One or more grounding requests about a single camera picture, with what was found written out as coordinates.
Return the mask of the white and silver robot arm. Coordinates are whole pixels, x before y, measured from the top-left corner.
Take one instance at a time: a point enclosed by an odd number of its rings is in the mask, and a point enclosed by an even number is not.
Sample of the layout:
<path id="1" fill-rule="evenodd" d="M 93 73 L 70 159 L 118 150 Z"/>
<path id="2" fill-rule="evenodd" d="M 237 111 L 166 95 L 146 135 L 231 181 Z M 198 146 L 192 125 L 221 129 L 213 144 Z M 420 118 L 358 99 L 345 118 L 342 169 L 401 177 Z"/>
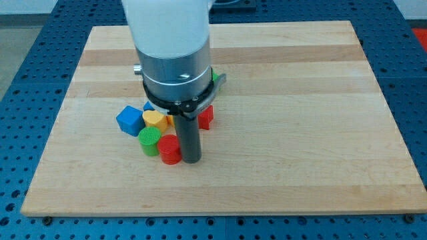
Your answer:
<path id="1" fill-rule="evenodd" d="M 210 82 L 209 0 L 123 0 L 148 91 L 187 101 Z"/>

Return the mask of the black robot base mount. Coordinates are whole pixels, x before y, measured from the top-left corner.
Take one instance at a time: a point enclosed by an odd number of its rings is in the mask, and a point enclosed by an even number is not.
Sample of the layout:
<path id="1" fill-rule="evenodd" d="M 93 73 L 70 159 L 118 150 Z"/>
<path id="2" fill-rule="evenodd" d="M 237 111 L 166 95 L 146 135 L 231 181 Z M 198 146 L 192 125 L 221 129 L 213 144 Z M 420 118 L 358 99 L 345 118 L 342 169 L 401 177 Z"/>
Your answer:
<path id="1" fill-rule="evenodd" d="M 210 12 L 255 11 L 257 0 L 216 0 Z"/>

